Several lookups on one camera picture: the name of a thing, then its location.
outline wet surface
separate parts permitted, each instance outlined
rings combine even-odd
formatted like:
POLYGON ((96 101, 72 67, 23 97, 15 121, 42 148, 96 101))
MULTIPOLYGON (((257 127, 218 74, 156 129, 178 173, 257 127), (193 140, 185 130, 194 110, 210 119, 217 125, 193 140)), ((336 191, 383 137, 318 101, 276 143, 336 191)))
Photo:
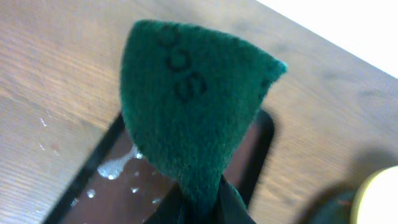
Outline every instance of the wet surface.
MULTIPOLYGON (((250 126, 224 172, 236 187, 245 178, 260 130, 259 124, 250 126)), ((61 223, 143 223, 174 183, 143 158, 123 131, 61 223)))

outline yellow object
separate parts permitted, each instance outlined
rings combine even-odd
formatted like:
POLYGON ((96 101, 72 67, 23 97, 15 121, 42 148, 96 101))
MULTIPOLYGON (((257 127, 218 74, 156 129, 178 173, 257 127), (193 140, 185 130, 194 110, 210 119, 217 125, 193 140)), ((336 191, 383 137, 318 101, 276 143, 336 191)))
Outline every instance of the yellow object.
POLYGON ((398 166, 379 171, 362 184, 351 209, 351 223, 398 223, 398 166))

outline scouring pad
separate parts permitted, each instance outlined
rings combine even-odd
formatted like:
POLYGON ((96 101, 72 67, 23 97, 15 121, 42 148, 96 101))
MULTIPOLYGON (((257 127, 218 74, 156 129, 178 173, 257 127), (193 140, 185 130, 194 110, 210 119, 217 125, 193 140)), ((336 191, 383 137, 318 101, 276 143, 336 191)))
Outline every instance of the scouring pad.
POLYGON ((121 63, 130 137, 175 179, 199 217, 216 203, 221 175, 284 63, 236 36, 143 20, 121 63))

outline wood grain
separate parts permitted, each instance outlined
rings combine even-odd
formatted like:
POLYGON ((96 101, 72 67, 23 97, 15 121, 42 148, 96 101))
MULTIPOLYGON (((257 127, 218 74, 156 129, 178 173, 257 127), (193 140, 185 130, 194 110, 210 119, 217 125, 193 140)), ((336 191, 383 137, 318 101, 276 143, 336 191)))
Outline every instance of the wood grain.
POLYGON ((375 157, 396 163, 398 80, 256 1, 0 3, 0 223, 39 223, 65 190, 119 111, 124 41, 144 18, 230 32, 289 64, 263 105, 278 135, 258 223, 295 223, 329 186, 386 165, 375 157))

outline green abrasive pad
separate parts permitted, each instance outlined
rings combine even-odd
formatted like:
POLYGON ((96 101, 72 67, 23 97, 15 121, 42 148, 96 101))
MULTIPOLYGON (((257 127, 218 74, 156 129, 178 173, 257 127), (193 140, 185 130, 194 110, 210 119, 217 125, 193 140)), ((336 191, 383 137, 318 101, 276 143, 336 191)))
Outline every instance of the green abrasive pad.
POLYGON ((122 114, 147 160, 175 179, 198 216, 284 63, 233 35, 143 20, 121 63, 122 114))

